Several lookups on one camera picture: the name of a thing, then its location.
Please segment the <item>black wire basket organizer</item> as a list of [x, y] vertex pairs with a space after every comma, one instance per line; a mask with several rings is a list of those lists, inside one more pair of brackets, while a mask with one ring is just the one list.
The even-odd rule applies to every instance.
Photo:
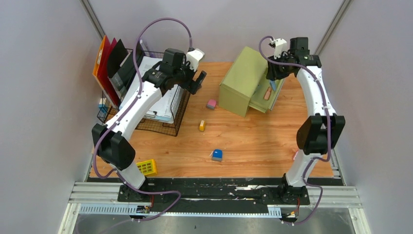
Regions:
[[[139, 55], [138, 59], [140, 59], [141, 61], [143, 59], [143, 56], [162, 59], [163, 52], [153, 52], [153, 51], [144, 50], [143, 52], [140, 52], [138, 55]], [[164, 122], [145, 118], [144, 116], [135, 129], [143, 130], [143, 131], [152, 131], [152, 132], [161, 133], [161, 134], [165, 134], [165, 135], [173, 136], [173, 137], [177, 136], [184, 113], [185, 113], [185, 108], [189, 100], [189, 93], [184, 89], [182, 90], [183, 90], [182, 97], [180, 98], [179, 106], [177, 108], [177, 113], [173, 118], [173, 123], [164, 123]], [[103, 92], [102, 92], [101, 98], [106, 98]], [[97, 114], [97, 118], [101, 123], [104, 123], [110, 118], [112, 118], [118, 111], [117, 108], [112, 107], [112, 105], [110, 104], [108, 100], [106, 101], [106, 105], [108, 107], [107, 113], [102, 113], [98, 111], [98, 114]]]

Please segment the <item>pink eraser block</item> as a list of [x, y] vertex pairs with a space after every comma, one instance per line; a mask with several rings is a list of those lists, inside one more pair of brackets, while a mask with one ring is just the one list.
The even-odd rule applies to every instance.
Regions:
[[206, 108], [210, 110], [214, 110], [216, 108], [216, 105], [217, 105], [217, 101], [215, 99], [210, 99], [206, 104]]

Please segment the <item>orange highlighter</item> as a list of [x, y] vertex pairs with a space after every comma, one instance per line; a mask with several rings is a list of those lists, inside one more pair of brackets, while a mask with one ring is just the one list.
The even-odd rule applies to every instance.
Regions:
[[266, 89], [265, 93], [264, 93], [263, 99], [264, 99], [264, 100], [269, 100], [269, 99], [270, 99], [270, 96], [271, 96], [271, 93], [272, 93], [272, 88], [271, 88], [271, 87], [268, 87], [268, 88]]

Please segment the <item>green drawer cabinet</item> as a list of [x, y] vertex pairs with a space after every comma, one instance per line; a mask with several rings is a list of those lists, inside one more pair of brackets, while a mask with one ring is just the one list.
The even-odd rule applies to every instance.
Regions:
[[244, 47], [219, 85], [219, 107], [242, 117], [250, 108], [262, 113], [273, 110], [284, 80], [277, 80], [276, 91], [264, 100], [270, 87], [267, 70], [267, 60], [258, 51]]

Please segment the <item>yellow eraser block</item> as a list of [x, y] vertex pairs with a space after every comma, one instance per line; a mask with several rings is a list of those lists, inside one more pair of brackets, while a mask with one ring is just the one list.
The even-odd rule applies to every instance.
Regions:
[[206, 128], [206, 122], [204, 120], [201, 120], [199, 124], [199, 131], [204, 132]]

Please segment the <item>blue clipboard with papers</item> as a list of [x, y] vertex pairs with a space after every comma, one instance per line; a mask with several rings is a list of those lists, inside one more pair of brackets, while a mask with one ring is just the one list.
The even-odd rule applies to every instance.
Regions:
[[[161, 61], [161, 58], [151, 58], [143, 56], [143, 59], [139, 65], [139, 72], [144, 75], [153, 65]], [[135, 75], [126, 95], [121, 102], [119, 109], [122, 109], [127, 101], [133, 96], [139, 88], [138, 75]], [[173, 123], [173, 118], [177, 113], [180, 98], [182, 97], [183, 90], [178, 85], [175, 85], [171, 90], [168, 90], [165, 95], [157, 101], [145, 114], [145, 118], [164, 122]]]

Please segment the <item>black folder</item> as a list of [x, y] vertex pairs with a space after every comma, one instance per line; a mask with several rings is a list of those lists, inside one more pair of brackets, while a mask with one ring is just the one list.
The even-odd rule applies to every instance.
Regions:
[[132, 49], [127, 49], [121, 39], [113, 39], [107, 60], [107, 73], [109, 81], [120, 99], [128, 91], [135, 72]]

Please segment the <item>blue stamp block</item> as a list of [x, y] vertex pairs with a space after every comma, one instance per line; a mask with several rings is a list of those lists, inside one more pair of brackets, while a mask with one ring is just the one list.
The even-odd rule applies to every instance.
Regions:
[[218, 161], [221, 162], [223, 160], [223, 151], [220, 149], [215, 149], [212, 153], [211, 153], [211, 159], [213, 161]]

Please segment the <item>red folder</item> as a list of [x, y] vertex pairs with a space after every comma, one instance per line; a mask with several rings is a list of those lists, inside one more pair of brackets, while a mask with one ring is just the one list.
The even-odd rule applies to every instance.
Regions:
[[113, 87], [113, 85], [112, 85], [112, 83], [111, 83], [110, 80], [109, 80], [109, 82], [108, 82], [107, 92], [108, 92], [108, 95], [106, 95], [106, 98], [108, 99], [108, 101], [110, 102], [110, 104], [111, 104], [113, 107], [118, 108], [118, 107], [119, 107], [119, 104], [120, 104], [120, 99], [119, 99], [119, 97], [118, 97], [118, 95], [117, 95], [117, 93], [116, 93], [116, 91], [115, 91], [115, 89], [114, 89], [114, 87]]

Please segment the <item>orange folder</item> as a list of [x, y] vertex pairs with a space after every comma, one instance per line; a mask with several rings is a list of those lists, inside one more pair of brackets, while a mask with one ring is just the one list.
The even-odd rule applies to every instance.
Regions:
[[93, 69], [93, 76], [105, 95], [108, 95], [107, 87], [109, 80], [107, 78], [106, 64], [110, 46], [110, 42], [107, 36], [105, 35], [97, 52]]

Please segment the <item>blue highlighter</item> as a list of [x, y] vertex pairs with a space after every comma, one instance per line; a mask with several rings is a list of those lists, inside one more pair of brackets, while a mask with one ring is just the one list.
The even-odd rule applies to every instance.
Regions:
[[270, 86], [272, 88], [273, 91], [276, 91], [277, 89], [277, 84], [274, 80], [269, 80]]

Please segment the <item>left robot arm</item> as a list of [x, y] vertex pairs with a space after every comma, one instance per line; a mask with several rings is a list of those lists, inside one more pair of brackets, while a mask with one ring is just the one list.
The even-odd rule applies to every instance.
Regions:
[[100, 157], [112, 167], [122, 182], [131, 189], [131, 196], [137, 201], [144, 201], [149, 196], [149, 188], [144, 185], [146, 177], [139, 171], [135, 158], [135, 149], [129, 140], [147, 111], [169, 90], [180, 86], [191, 94], [201, 88], [206, 77], [202, 71], [197, 79], [199, 62], [205, 56], [200, 49], [183, 51], [169, 48], [158, 61], [144, 74], [136, 72], [139, 86], [124, 106], [104, 125], [96, 124], [92, 128], [94, 141], [93, 168], [97, 174], [96, 158]]

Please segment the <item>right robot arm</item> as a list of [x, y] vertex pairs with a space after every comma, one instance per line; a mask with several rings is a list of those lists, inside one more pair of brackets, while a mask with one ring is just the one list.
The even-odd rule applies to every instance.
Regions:
[[303, 90], [308, 112], [306, 121], [297, 131], [296, 158], [283, 175], [275, 196], [286, 204], [303, 202], [308, 194], [308, 176], [317, 161], [330, 160], [344, 129], [345, 117], [338, 115], [330, 103], [323, 83], [322, 63], [319, 56], [310, 53], [308, 38], [292, 38], [289, 42], [272, 36], [267, 39], [274, 49], [272, 56], [264, 56], [270, 87], [275, 90], [278, 80], [294, 75]]

